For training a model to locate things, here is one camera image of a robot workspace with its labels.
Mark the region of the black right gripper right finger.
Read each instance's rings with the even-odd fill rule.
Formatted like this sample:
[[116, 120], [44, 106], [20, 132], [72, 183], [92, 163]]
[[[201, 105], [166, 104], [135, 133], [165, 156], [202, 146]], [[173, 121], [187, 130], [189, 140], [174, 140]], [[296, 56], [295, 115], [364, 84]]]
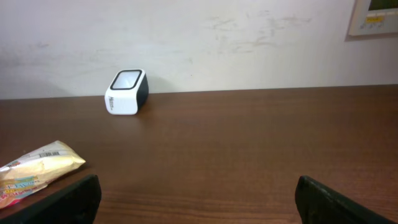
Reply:
[[307, 175], [298, 180], [295, 204], [304, 224], [395, 224]]

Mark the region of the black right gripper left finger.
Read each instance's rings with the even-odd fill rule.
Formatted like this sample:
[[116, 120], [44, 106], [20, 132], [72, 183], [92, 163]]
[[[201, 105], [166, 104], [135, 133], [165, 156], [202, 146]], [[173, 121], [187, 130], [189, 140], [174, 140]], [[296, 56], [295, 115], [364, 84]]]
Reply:
[[97, 175], [81, 180], [1, 219], [1, 224], [92, 224], [101, 201]]

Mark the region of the cream yellow snack bag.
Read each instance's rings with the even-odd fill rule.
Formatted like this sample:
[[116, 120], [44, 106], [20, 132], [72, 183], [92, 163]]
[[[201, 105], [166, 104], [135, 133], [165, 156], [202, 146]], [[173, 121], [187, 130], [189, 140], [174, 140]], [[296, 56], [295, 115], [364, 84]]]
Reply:
[[55, 141], [1, 167], [1, 208], [20, 202], [85, 163], [64, 142]]

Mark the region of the white black barcode scanner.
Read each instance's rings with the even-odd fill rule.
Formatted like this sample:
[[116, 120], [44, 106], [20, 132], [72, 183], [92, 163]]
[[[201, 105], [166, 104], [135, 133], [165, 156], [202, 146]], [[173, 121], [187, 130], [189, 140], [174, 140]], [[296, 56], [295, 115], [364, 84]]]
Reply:
[[134, 115], [149, 96], [149, 83], [142, 69], [121, 70], [106, 90], [104, 102], [108, 113]]

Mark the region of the beige wall control panel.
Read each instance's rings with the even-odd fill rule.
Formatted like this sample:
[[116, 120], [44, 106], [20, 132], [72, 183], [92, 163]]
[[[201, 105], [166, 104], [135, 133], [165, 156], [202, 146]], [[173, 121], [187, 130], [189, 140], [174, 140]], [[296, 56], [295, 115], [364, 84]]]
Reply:
[[397, 33], [397, 0], [356, 0], [348, 35]]

